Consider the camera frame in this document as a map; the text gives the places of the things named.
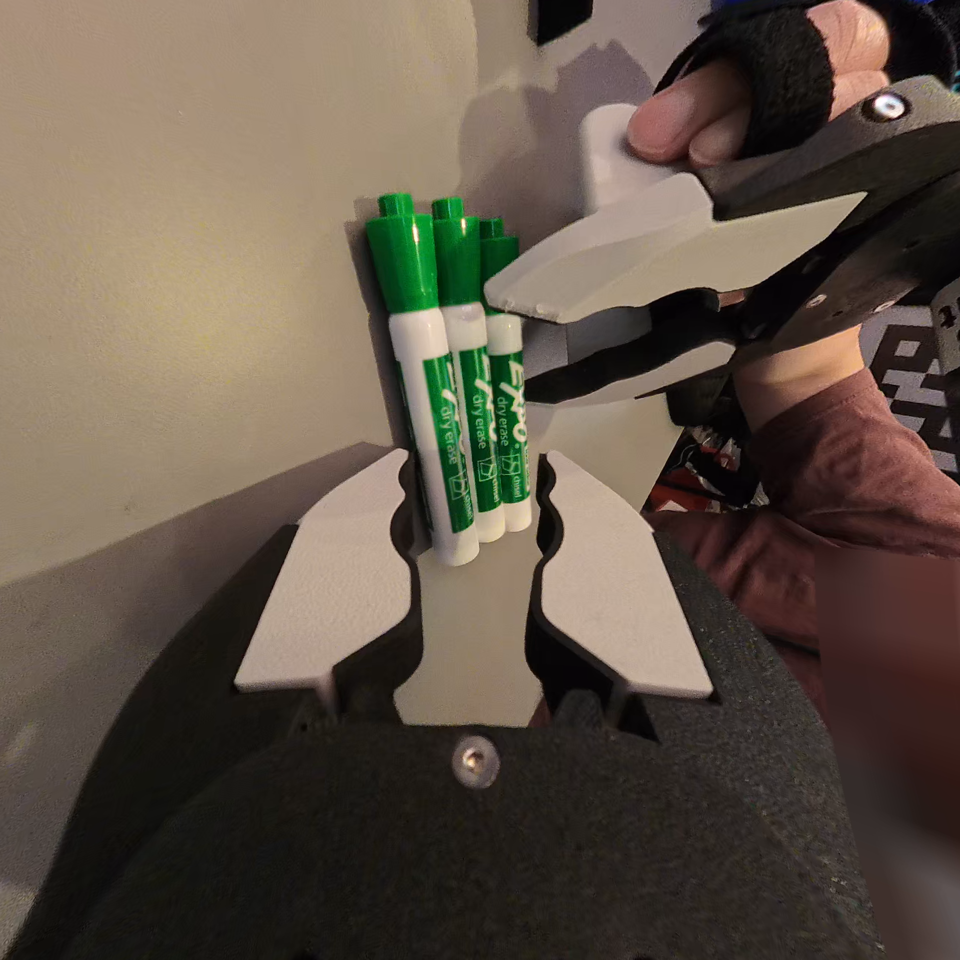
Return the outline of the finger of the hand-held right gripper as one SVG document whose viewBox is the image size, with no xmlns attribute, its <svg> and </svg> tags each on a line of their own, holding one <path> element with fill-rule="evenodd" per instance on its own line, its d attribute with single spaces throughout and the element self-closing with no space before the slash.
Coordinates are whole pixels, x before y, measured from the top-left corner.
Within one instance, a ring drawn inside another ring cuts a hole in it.
<svg viewBox="0 0 960 960">
<path fill-rule="evenodd" d="M 654 396 L 690 380 L 723 371 L 735 355 L 723 340 L 706 340 L 671 358 L 659 352 L 634 359 L 625 346 L 529 378 L 529 404 L 555 409 L 606 405 Z"/>
<path fill-rule="evenodd" d="M 726 221 L 694 175 L 670 175 L 526 250 L 484 287 L 490 306 L 558 325 L 687 291 L 766 282 L 827 239 L 858 191 Z"/>
</svg>

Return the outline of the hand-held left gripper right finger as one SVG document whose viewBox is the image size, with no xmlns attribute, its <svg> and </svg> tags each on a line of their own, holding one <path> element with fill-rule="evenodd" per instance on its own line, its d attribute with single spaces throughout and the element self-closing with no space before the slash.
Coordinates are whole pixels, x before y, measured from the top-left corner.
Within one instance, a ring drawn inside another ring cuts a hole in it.
<svg viewBox="0 0 960 960">
<path fill-rule="evenodd" d="M 714 685 L 646 519 L 557 450 L 541 455 L 538 603 L 545 628 L 571 642 L 618 693 L 707 700 Z"/>
</svg>

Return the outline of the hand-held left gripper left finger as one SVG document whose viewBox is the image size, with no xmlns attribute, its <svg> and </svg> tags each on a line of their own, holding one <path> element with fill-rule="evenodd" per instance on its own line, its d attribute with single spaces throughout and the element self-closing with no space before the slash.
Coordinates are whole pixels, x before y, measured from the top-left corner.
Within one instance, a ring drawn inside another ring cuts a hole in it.
<svg viewBox="0 0 960 960">
<path fill-rule="evenodd" d="M 320 498 L 294 538 L 234 678 L 242 692 L 395 691 L 424 654 L 411 454 Z"/>
</svg>

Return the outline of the green dry-erase marker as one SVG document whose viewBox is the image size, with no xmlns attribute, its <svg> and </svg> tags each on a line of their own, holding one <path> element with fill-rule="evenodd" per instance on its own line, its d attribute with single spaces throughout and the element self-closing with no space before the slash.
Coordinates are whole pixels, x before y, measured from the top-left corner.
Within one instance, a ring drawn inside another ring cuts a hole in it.
<svg viewBox="0 0 960 960">
<path fill-rule="evenodd" d="M 479 237 L 485 284 L 519 257 L 520 243 L 506 233 L 500 218 L 480 220 Z M 500 496 L 506 531 L 518 533 L 532 523 L 522 319 L 492 306 L 487 298 L 484 307 Z"/>
<path fill-rule="evenodd" d="M 479 553 L 453 356 L 439 306 L 431 217 L 407 193 L 378 198 L 366 238 L 389 312 L 390 343 L 414 444 L 426 520 L 439 562 L 461 567 Z"/>
<path fill-rule="evenodd" d="M 432 203 L 438 305 L 453 360 L 474 525 L 481 544 L 506 530 L 499 480 L 494 389 L 481 292 L 479 220 L 462 198 Z"/>
</svg>

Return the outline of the person's right forearm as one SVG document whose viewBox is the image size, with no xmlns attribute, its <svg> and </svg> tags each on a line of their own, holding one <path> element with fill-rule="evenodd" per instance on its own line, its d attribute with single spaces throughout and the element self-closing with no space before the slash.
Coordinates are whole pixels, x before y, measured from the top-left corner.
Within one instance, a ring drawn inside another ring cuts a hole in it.
<svg viewBox="0 0 960 960">
<path fill-rule="evenodd" d="M 733 385 L 750 432 L 864 370 L 860 333 L 857 325 L 739 367 Z"/>
</svg>

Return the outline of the person's right hand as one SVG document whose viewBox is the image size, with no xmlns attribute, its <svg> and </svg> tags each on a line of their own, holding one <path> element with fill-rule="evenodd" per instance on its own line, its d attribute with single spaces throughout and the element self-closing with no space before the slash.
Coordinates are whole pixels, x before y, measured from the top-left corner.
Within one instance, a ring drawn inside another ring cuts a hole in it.
<svg viewBox="0 0 960 960">
<path fill-rule="evenodd" d="M 829 120 L 889 84 L 891 36 L 883 17 L 862 2 L 825 2 L 803 12 L 822 41 L 832 73 Z M 716 58 L 678 78 L 637 107 L 627 138 L 645 162 L 711 167 L 745 145 L 755 95 L 744 70 Z"/>
</svg>

